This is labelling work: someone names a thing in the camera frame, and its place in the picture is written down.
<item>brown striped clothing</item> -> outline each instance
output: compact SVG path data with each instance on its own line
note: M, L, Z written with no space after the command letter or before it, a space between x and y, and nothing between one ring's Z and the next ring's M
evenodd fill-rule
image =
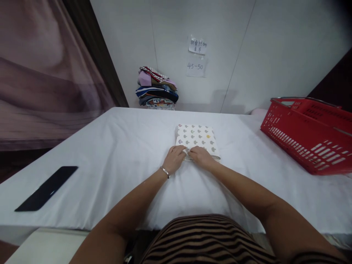
M317 252L300 253L292 263L344 263ZM219 214L172 220L146 250L142 264L280 263L235 221Z

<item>pile of clothing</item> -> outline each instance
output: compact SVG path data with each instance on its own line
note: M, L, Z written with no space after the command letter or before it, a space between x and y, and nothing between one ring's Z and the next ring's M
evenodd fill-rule
M175 110L179 99L176 84L169 77L151 67L140 67L138 76L140 87L136 90L139 105L150 109Z

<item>person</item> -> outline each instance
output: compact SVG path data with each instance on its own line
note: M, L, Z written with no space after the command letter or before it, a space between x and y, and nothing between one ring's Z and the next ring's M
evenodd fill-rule
M182 164L184 146L170 148L160 169L134 188L93 228L70 264L123 263L129 237L161 186ZM218 214L172 220L141 263L346 263L347 259L292 206L251 179L216 162L201 147L188 153L263 224L275 256L235 221Z

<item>smartphone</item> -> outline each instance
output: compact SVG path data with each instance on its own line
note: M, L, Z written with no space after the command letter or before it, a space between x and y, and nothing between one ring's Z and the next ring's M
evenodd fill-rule
M77 169L76 166L58 169L15 212L38 211Z

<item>wrist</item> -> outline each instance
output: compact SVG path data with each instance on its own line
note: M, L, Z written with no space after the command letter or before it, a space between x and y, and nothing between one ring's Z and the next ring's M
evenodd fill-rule
M166 179L170 178L171 173L167 170L167 168L165 168L164 166L161 166L157 172L160 173L160 175L162 175L163 177L165 177Z
M214 161L212 163L209 163L209 165L207 166L206 170L208 172L210 172L211 174L214 174L214 172L216 172L219 167L221 166L220 163L218 163L217 161Z

